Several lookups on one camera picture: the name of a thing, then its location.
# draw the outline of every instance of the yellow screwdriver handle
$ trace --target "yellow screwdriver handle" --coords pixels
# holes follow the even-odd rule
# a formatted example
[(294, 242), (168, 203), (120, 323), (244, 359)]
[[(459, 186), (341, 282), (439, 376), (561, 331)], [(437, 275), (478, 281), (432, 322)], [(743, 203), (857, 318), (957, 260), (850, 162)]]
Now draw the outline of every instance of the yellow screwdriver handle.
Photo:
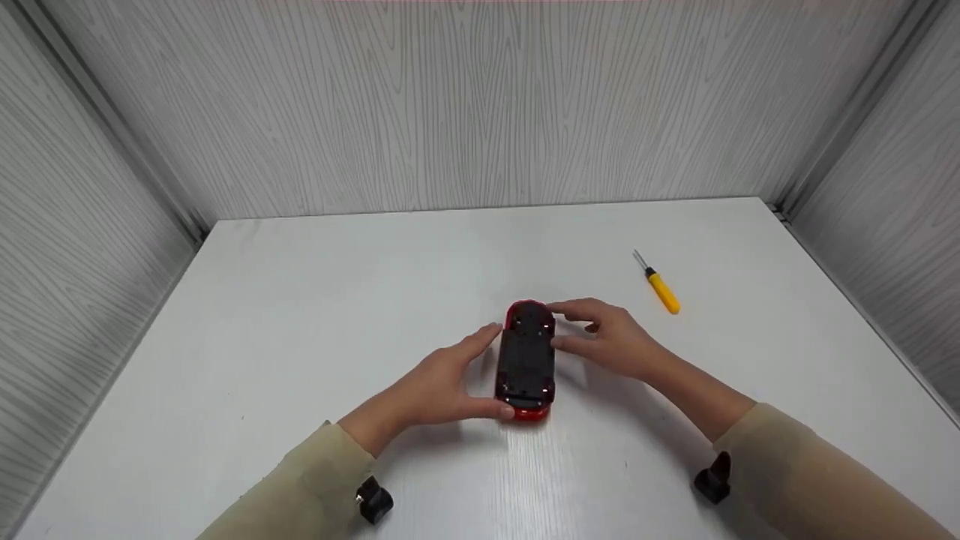
[(647, 281), (654, 287), (654, 290), (657, 292), (657, 296), (660, 297), (660, 301), (663, 302), (663, 305), (666, 307), (666, 310), (676, 315), (680, 313), (680, 301), (677, 300), (677, 297), (670, 292), (670, 287), (666, 286), (666, 283), (660, 278), (660, 274), (654, 274), (647, 278)]

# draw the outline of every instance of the person's left hand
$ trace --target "person's left hand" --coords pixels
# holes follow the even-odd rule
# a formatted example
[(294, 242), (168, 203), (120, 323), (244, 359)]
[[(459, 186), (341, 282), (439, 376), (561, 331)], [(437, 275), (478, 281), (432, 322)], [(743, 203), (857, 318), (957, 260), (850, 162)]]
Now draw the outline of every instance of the person's left hand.
[(470, 362), (500, 334), (488, 324), (456, 345), (437, 349), (392, 386), (340, 420), (340, 427), (370, 454), (411, 426), (442, 424), (467, 418), (510, 420), (514, 408), (494, 398), (474, 398), (464, 388)]

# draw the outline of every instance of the beige sleeve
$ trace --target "beige sleeve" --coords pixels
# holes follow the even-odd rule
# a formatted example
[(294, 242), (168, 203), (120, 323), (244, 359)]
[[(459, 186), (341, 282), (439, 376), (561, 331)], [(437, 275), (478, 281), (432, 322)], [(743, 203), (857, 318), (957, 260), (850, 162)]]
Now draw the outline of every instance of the beige sleeve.
[(954, 536), (807, 426), (757, 404), (713, 445), (731, 457), (731, 490), (790, 539)]
[(359, 515), (356, 490), (373, 457), (329, 422), (210, 524), (201, 540), (340, 538)]

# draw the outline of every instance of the wall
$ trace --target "wall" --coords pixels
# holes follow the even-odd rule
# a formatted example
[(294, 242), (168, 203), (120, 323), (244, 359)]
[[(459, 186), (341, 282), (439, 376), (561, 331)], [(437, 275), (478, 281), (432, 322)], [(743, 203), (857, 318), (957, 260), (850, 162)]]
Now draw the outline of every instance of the wall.
[(50, 0), (205, 217), (772, 200), (905, 0)]
[(192, 249), (0, 6), (0, 537)]
[(794, 225), (960, 412), (960, 3)]

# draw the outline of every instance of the toy car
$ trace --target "toy car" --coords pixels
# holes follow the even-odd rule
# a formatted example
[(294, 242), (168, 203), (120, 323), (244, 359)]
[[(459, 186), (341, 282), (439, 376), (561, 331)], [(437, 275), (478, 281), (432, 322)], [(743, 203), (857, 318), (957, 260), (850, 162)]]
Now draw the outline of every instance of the toy car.
[(514, 408), (514, 419), (546, 418), (554, 397), (553, 313), (540, 302), (523, 300), (507, 310), (496, 365), (496, 399)]

